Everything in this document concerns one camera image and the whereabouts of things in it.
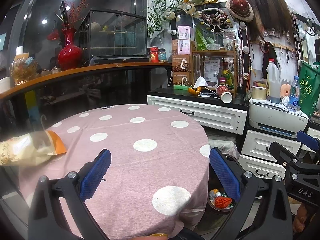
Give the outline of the white stack drawer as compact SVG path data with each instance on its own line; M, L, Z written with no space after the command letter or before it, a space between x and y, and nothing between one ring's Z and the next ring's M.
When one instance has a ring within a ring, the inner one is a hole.
M285 168L279 164L243 154L240 155L238 162L245 171L251 171L258 178L272 179L275 175L285 178Z
M269 152L270 145L273 142L279 143L294 155L298 153L301 147L301 143L294 140L248 130L241 153L265 161L277 162Z

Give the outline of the blue label water bottle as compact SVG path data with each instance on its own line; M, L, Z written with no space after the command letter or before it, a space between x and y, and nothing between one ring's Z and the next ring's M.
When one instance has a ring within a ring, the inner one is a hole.
M289 108L291 109L292 112L295 112L298 109L299 95L300 95L299 77L295 76L291 84L290 94L289 94Z

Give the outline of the white printer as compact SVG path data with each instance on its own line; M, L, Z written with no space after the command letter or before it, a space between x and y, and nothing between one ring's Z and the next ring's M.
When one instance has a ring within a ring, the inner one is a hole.
M308 122L309 118L302 111L292 112L282 103L249 100L249 124L256 129L296 138Z

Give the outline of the white upper stack drawer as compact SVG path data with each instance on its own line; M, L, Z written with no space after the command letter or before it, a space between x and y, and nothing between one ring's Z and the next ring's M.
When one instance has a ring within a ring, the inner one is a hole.
M273 142L279 143L294 155L298 153L301 147L301 143L294 140L248 130L241 153L265 161L277 162L269 152L270 145Z

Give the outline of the green shopping bag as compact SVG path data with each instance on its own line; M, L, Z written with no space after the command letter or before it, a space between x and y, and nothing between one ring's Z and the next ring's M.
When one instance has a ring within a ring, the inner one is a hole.
M298 105L308 117L311 117L316 109L319 97L319 64L310 65L302 62L299 72L299 100Z

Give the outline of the golden snack bag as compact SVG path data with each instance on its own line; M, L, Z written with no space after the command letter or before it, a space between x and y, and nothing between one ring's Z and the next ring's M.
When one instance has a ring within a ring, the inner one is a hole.
M35 131L1 142L1 165L38 166L52 156L65 154L66 147L53 131Z

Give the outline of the red white paper cup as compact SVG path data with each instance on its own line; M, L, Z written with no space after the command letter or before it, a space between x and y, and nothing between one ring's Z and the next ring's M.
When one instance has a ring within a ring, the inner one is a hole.
M217 86L216 94L221 99L221 101L225 104L229 104L233 100L233 96L231 92L228 90L228 87L226 85Z

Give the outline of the white folded tissue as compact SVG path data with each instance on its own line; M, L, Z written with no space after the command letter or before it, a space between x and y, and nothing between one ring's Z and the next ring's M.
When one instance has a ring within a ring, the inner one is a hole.
M195 84L194 84L194 89L198 89L198 88L203 88L203 87L208 87L208 83L206 82L206 80L204 79L204 77L199 77Z

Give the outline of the curved wooden counter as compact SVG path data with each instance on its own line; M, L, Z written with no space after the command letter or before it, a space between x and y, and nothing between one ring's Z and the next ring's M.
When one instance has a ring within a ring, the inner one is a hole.
M48 74L36 79L27 81L21 85L15 86L8 91L1 93L1 100L7 100L20 93L25 93L33 89L55 83L62 80L68 80L75 77L83 77L93 74L101 74L116 70L137 70L137 69L153 69L165 68L171 71L171 63L153 63L153 62L124 62L124 63L109 63L95 66L80 67L69 70L64 70L55 74Z

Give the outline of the wooden desktop shelf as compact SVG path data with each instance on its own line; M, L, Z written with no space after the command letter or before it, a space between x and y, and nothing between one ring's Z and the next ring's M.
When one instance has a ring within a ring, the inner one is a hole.
M232 97L237 93L238 81L238 52L235 41L226 44L219 50L194 50L193 80L204 78L208 89L215 91L218 85L226 85Z

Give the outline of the golden lotus ornament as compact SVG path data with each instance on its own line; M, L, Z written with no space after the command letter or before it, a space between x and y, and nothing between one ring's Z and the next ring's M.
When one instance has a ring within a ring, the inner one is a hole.
M36 73L38 63L33 57L15 59L10 66L10 75L15 85L27 82Z

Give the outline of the brown coffee box stack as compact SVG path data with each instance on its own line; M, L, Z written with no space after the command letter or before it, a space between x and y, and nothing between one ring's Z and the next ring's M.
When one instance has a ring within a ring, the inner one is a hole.
M191 55L172 55L173 85L190 86L193 83Z

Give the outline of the red tin can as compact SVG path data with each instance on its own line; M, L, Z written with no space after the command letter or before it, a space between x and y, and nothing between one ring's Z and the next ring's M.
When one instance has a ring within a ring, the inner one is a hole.
M158 47L150 47L150 62L159 63Z

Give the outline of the glass candy jar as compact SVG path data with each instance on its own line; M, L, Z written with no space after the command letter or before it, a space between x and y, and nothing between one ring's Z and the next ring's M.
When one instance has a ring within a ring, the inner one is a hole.
M167 63L167 54L165 48L158 49L158 59L160 63Z

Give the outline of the pink cosmetic box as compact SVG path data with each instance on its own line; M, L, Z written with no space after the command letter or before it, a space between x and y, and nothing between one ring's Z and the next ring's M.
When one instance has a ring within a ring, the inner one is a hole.
M178 54L190 55L191 54L191 35L190 27L178 26Z

